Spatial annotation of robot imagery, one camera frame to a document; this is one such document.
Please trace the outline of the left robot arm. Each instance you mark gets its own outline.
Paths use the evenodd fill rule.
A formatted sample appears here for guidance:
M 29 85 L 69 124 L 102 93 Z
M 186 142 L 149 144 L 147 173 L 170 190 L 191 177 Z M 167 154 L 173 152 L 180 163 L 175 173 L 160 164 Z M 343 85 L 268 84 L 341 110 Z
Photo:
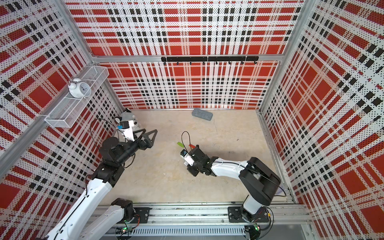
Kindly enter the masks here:
M 99 149 L 103 161 L 99 164 L 84 192 L 59 223 L 44 236 L 45 240 L 99 240 L 115 224 L 138 216 L 133 202 L 118 198 L 92 224 L 88 220 L 125 171 L 125 162 L 139 150 L 153 147 L 157 130 L 139 130 L 140 136 L 125 142 L 111 137 Z

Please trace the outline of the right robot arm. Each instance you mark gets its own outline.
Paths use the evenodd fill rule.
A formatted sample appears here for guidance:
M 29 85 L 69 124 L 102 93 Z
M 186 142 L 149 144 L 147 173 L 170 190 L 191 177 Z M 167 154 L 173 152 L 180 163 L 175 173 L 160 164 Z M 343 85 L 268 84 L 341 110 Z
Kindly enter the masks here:
M 199 173 L 213 177 L 228 177 L 241 181 L 248 196 L 233 216 L 239 220 L 254 223 L 266 210 L 281 185 L 280 177 L 258 158 L 248 161 L 228 161 L 219 157 L 208 157 L 196 146 L 181 151 L 188 172 L 196 177 Z

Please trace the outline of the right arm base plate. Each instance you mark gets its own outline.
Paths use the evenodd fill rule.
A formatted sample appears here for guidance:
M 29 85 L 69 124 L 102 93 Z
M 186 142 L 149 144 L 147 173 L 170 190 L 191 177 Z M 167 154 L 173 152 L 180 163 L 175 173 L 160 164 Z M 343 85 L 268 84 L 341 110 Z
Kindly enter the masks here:
M 243 207 L 228 207 L 230 223 L 268 223 L 269 214 L 266 207 L 261 207 L 255 214 L 247 212 Z

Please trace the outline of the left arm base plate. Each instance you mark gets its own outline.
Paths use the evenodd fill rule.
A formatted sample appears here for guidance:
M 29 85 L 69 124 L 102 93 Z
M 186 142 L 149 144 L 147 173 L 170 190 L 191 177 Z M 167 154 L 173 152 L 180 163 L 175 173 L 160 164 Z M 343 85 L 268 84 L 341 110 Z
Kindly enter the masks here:
M 118 224 L 146 224 L 149 219 L 151 208 L 133 208 L 133 210 L 118 222 Z

